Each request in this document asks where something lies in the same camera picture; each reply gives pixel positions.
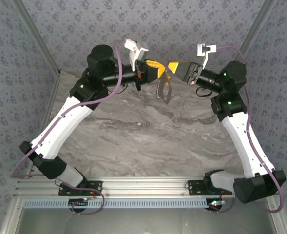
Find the gray patterned wall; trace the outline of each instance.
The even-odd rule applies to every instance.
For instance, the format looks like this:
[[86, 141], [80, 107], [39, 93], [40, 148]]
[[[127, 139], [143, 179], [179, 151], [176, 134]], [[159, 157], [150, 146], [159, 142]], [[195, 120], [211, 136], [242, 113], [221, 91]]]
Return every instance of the gray patterned wall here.
[[0, 225], [18, 146], [38, 133], [54, 77], [11, 2], [0, 1]]
[[[146, 42], [149, 58], [194, 60], [199, 42], [237, 45], [263, 0], [23, 0], [60, 69], [81, 69], [93, 46]], [[224, 66], [234, 53], [212, 56]]]
[[[267, 156], [287, 175], [287, 0], [275, 5], [247, 64], [253, 128]], [[283, 190], [287, 211], [287, 180]]]

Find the patterned wallpaper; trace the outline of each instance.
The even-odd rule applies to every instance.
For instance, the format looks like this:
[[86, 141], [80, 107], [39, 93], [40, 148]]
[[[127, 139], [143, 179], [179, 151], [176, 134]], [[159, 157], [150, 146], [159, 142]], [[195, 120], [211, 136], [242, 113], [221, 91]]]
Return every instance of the patterned wallpaper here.
[[[23, 0], [60, 69], [87, 67], [91, 49], [114, 39], [146, 42], [149, 58], [195, 60], [199, 42], [240, 46], [263, 0]], [[211, 56], [224, 66], [234, 53]]]
[[22, 157], [18, 146], [38, 134], [54, 79], [11, 2], [1, 0], [0, 225], [16, 183], [10, 171]]
[[[287, 0], [278, 1], [247, 55], [253, 128], [287, 176]], [[287, 211], [287, 180], [283, 185]]]

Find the marble surface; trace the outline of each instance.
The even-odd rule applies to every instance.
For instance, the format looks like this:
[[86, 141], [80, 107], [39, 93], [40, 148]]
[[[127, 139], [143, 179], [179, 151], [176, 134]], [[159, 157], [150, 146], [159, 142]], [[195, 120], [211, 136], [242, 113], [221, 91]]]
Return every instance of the marble surface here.
[[[61, 73], [51, 119], [82, 71]], [[203, 176], [213, 169], [242, 173], [235, 146], [209, 97], [172, 79], [168, 105], [157, 81], [134, 85], [101, 103], [72, 132], [59, 156], [85, 176]]]

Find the gray marble table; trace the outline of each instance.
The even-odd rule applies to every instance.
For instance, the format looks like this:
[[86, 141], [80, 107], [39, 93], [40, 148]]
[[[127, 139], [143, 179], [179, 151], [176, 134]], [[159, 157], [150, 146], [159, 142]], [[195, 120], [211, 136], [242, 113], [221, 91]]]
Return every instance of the gray marble table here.
[[[62, 72], [51, 113], [59, 111], [81, 72]], [[203, 176], [213, 169], [242, 173], [235, 146], [211, 110], [210, 97], [172, 79], [168, 105], [157, 81], [101, 103], [73, 131], [59, 156], [91, 176]]]

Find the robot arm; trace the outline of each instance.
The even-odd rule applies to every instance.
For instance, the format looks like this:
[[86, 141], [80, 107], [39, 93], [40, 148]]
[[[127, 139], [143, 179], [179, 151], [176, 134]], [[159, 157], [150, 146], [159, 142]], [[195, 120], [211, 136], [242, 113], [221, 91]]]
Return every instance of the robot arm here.
[[[128, 39], [125, 47], [129, 46], [137, 48], [140, 56], [133, 56], [133, 53], [136, 52], [130, 52], [131, 64], [123, 65], [121, 85], [135, 83], [137, 90], [140, 90], [142, 84], [150, 83], [159, 77], [159, 70], [158, 67], [149, 65], [151, 61], [143, 61], [143, 53], [148, 51], [146, 47]], [[59, 179], [70, 186], [80, 188], [86, 188], [86, 178], [57, 155], [72, 131], [95, 110], [99, 103], [78, 106], [65, 115], [63, 113], [79, 103], [106, 97], [108, 95], [107, 87], [115, 86], [118, 81], [117, 59], [113, 57], [113, 50], [110, 46], [99, 45], [93, 48], [87, 57], [87, 62], [88, 68], [70, 90], [70, 95], [51, 123], [32, 142], [25, 141], [20, 145], [20, 149], [25, 154], [37, 146], [35, 151], [30, 154], [29, 159], [48, 179]], [[40, 142], [45, 135], [47, 135], [45, 140]]]
[[229, 132], [242, 161], [244, 175], [235, 175], [223, 170], [205, 173], [204, 183], [207, 191], [220, 188], [235, 192], [242, 203], [274, 195], [277, 188], [263, 164], [272, 171], [280, 185], [285, 182], [286, 177], [282, 170], [275, 170], [251, 127], [249, 133], [252, 142], [264, 163], [260, 163], [248, 140], [248, 114], [239, 94], [239, 90], [246, 83], [245, 65], [232, 61], [219, 74], [206, 70], [195, 62], [171, 62], [169, 69], [187, 84], [196, 84], [217, 93], [211, 99], [212, 110]]

